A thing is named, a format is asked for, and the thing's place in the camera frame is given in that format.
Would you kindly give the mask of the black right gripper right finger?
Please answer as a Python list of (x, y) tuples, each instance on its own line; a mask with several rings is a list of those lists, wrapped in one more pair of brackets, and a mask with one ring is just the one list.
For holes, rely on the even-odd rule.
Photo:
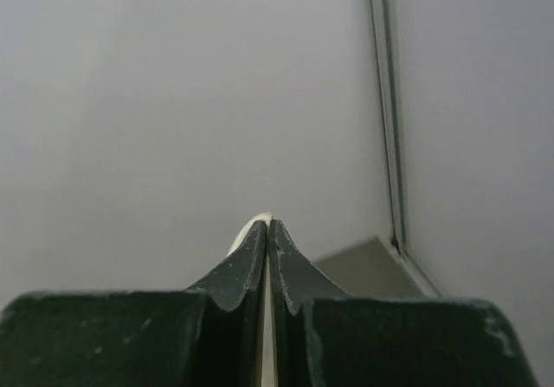
[(507, 317), (477, 299), (347, 293), (293, 243), (267, 232), (280, 386), (534, 386)]

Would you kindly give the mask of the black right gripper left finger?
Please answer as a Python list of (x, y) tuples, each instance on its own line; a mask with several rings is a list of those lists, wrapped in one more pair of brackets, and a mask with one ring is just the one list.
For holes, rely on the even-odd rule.
[(28, 292), (1, 312), (4, 386), (257, 386), (267, 226), (172, 291)]

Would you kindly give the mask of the white t shirt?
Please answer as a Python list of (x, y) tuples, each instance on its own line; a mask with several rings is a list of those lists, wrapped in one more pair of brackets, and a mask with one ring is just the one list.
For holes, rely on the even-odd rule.
[[(273, 215), (271, 213), (260, 213), (252, 217), (239, 231), (227, 253), (227, 257), (232, 255), (244, 242), (248, 232), (255, 222), (264, 222), (267, 226), (270, 225)], [(261, 322), (261, 346), (259, 347), (258, 357), (261, 360), (259, 375), (260, 387), (276, 387), (278, 378), (276, 375), (276, 363), (274, 352), (274, 306), (270, 276), (270, 261), (266, 255), (264, 266), (264, 293), (262, 296), (263, 305), (263, 321)]]

